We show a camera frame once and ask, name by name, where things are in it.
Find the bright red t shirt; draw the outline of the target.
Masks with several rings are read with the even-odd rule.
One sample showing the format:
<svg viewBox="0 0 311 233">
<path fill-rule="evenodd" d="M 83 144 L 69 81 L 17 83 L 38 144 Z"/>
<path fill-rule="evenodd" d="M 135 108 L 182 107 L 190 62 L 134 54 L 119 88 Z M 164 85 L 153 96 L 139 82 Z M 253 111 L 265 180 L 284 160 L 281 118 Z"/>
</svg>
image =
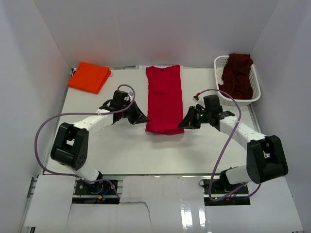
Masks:
<svg viewBox="0 0 311 233">
<path fill-rule="evenodd" d="M 181 67 L 146 68 L 148 80 L 148 109 L 145 131 L 176 135 L 184 133 L 178 124 L 183 120 Z"/>
</svg>

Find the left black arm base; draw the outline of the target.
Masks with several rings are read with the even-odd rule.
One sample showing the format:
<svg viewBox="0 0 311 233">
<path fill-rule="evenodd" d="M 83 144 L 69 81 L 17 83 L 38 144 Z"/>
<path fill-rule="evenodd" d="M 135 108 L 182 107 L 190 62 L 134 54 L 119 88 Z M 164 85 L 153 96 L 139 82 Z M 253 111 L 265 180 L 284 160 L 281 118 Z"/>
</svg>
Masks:
<svg viewBox="0 0 311 233">
<path fill-rule="evenodd" d="M 119 181 L 109 180 L 109 182 L 86 183 L 77 180 L 74 188 L 72 204 L 103 204 L 118 205 L 119 198 L 116 196 L 114 189 L 118 191 Z"/>
</svg>

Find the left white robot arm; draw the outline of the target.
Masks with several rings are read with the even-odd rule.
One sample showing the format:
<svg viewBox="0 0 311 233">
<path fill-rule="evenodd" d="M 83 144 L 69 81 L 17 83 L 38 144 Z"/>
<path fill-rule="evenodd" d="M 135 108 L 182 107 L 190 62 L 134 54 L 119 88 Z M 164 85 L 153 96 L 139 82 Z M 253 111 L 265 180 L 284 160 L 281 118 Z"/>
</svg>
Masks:
<svg viewBox="0 0 311 233">
<path fill-rule="evenodd" d="M 116 90 L 113 98 L 104 102 L 95 115 L 73 124 L 64 122 L 59 126 L 51 150 L 51 159 L 86 181 L 86 188 L 91 193 L 99 193 L 103 187 L 100 180 L 102 174 L 87 158 L 88 142 L 90 137 L 122 118 L 128 119 L 132 125 L 150 121 L 137 106 L 132 92 Z"/>
</svg>

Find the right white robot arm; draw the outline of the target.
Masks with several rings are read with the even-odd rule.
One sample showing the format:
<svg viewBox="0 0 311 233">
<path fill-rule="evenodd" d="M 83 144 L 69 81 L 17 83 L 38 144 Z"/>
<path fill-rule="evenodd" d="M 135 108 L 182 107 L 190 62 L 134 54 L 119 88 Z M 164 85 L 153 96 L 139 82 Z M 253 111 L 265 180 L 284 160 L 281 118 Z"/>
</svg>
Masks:
<svg viewBox="0 0 311 233">
<path fill-rule="evenodd" d="M 194 96 L 194 101 L 196 105 L 189 107 L 179 128 L 194 130 L 202 124 L 209 124 L 246 150 L 246 164 L 222 171 L 219 179 L 212 182 L 214 187 L 229 194 L 243 183 L 261 184 L 288 174 L 279 137 L 266 136 L 239 122 L 232 112 L 223 110 L 217 95 Z"/>
</svg>

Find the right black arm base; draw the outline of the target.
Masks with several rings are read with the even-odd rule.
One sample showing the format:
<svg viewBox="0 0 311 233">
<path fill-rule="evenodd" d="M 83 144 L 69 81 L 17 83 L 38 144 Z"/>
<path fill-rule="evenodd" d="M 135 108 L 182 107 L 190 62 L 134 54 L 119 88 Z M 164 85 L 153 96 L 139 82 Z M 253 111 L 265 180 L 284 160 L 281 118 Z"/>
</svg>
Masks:
<svg viewBox="0 0 311 233">
<path fill-rule="evenodd" d="M 250 205 L 250 198 L 249 190 L 247 185 L 245 185 L 243 188 L 235 192 L 234 194 L 231 194 L 227 198 L 220 200 L 220 201 L 211 201 L 208 197 L 208 187 L 209 187 L 209 179 L 202 179 L 199 182 L 199 186 L 204 189 L 204 203 L 205 206 L 238 206 L 238 205 Z M 225 194 L 231 192 L 239 185 L 235 185 L 233 187 L 230 187 L 228 191 L 225 191 L 224 189 L 220 188 L 219 185 L 216 184 L 216 181 L 212 185 L 211 189 L 211 196 L 214 199 L 219 199 L 220 197 L 224 196 Z"/>
</svg>

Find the white printed label strip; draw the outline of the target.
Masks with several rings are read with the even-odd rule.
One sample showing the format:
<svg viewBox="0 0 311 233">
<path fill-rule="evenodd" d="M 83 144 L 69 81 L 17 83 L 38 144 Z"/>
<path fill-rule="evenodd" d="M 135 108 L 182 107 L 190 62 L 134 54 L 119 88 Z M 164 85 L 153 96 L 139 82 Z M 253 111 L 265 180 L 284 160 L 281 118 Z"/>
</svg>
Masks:
<svg viewBox="0 0 311 233">
<path fill-rule="evenodd" d="M 148 67 L 156 67 L 159 69 L 166 69 L 168 67 L 173 67 L 173 65 L 137 65 L 136 69 L 146 69 Z"/>
</svg>

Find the dark maroon t shirt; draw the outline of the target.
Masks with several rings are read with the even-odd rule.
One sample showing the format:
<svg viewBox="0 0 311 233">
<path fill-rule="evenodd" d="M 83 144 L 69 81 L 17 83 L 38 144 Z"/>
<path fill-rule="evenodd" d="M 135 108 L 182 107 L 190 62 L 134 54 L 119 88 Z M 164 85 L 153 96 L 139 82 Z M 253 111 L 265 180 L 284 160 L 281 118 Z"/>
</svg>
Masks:
<svg viewBox="0 0 311 233">
<path fill-rule="evenodd" d="M 236 100 L 250 100 L 253 96 L 249 74 L 253 60 L 250 54 L 232 53 L 223 69 L 219 89 Z"/>
</svg>

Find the folded orange t shirt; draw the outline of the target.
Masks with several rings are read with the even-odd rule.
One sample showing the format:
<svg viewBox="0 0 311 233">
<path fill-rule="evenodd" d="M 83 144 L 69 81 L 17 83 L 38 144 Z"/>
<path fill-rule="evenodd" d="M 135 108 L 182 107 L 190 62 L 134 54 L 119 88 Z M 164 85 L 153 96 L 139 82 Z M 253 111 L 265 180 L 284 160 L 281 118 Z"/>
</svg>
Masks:
<svg viewBox="0 0 311 233">
<path fill-rule="evenodd" d="M 99 94 L 112 72 L 110 68 L 81 62 L 68 82 L 68 87 Z"/>
</svg>

